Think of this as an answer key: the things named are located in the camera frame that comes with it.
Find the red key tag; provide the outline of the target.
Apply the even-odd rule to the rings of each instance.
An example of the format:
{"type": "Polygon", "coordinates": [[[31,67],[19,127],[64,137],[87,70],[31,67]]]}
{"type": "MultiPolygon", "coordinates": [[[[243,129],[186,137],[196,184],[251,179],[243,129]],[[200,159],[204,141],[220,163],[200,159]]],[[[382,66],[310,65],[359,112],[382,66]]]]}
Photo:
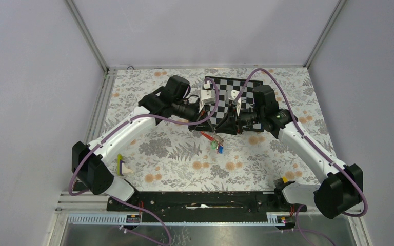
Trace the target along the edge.
{"type": "Polygon", "coordinates": [[[211,135],[209,135],[209,134],[207,134],[207,133],[205,133],[205,132],[201,132],[201,135],[203,135],[205,138],[207,138],[209,141],[214,141],[214,138],[211,136],[211,135]]]}

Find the green key tag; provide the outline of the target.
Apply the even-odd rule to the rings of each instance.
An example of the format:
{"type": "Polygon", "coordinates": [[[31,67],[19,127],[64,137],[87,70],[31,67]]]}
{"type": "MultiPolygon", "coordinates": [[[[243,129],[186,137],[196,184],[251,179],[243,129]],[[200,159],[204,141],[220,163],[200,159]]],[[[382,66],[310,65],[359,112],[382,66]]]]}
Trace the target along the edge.
{"type": "Polygon", "coordinates": [[[217,149],[218,148],[218,143],[216,141],[211,142],[211,148],[212,149],[217,149]]]}

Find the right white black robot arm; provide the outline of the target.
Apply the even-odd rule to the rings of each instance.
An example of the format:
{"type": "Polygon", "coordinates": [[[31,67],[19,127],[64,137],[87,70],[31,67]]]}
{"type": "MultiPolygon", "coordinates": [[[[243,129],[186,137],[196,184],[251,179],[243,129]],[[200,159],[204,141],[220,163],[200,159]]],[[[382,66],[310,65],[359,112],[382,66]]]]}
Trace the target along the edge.
{"type": "Polygon", "coordinates": [[[241,92],[229,90],[226,95],[227,112],[215,131],[237,135],[244,126],[260,124],[273,137],[289,146],[307,164],[318,179],[318,185],[292,182],[283,185],[274,196],[274,206],[287,211],[293,204],[317,208],[325,217],[335,218],[362,203],[363,216],[368,204],[363,193],[363,171],[357,164],[350,166],[326,151],[302,127],[290,108],[282,109],[274,89],[259,85],[252,89],[252,108],[244,109],[241,92]]]}

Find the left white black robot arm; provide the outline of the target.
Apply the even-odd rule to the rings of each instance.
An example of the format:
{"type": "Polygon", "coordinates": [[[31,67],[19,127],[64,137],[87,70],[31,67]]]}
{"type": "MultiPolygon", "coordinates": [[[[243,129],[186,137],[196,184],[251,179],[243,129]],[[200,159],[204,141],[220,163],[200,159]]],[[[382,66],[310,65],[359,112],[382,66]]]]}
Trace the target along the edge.
{"type": "Polygon", "coordinates": [[[212,78],[204,79],[197,106],[185,104],[189,91],[190,82],[173,75],[164,86],[145,95],[118,125],[88,144],[81,141],[75,143],[71,152],[69,195],[78,196],[88,191],[94,195],[106,194],[118,200],[125,210],[134,210],[139,203],[136,189],[126,180],[113,175],[106,163],[115,159],[123,146],[154,129],[162,121],[175,123],[172,116],[186,119],[186,126],[197,126],[209,121],[213,112],[204,118],[199,116],[204,105],[219,104],[217,84],[212,78]]]}

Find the floral patterned mat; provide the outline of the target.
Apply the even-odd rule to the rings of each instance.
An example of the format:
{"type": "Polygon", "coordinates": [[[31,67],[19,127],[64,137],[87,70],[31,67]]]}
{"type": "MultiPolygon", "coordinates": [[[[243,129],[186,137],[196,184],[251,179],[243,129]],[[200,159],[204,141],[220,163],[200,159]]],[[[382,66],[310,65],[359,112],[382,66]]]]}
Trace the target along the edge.
{"type": "MultiPolygon", "coordinates": [[[[139,100],[172,75],[187,79],[198,95],[206,76],[246,79],[270,85],[281,108],[291,106],[305,131],[334,153],[318,99],[306,68],[141,69],[118,70],[110,94],[104,131],[121,122],[139,100]]],[[[124,179],[140,191],[271,191],[276,179],[286,177],[316,185],[310,168],[287,145],[268,132],[223,135],[223,153],[211,148],[184,120],[162,122],[120,150],[133,173],[124,179]]]]}

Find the green white small block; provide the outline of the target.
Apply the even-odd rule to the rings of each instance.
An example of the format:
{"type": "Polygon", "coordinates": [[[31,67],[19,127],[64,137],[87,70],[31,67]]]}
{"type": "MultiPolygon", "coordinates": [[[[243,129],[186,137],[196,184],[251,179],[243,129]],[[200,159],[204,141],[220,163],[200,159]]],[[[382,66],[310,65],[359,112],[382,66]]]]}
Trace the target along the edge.
{"type": "Polygon", "coordinates": [[[125,164],[126,163],[124,161],[123,156],[121,154],[118,154],[116,161],[116,174],[118,176],[125,176],[127,174],[133,173],[133,171],[130,168],[126,167],[125,164]]]}

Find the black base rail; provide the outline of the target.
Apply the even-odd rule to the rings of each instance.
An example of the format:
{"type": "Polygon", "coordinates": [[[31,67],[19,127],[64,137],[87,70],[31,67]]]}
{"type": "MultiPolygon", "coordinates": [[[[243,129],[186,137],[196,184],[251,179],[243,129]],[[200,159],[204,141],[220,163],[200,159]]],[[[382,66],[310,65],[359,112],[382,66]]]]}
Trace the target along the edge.
{"type": "Polygon", "coordinates": [[[129,212],[145,223],[271,223],[271,215],[306,212],[307,206],[290,204],[280,192],[135,192],[126,206],[108,199],[108,212],[129,212]]]}

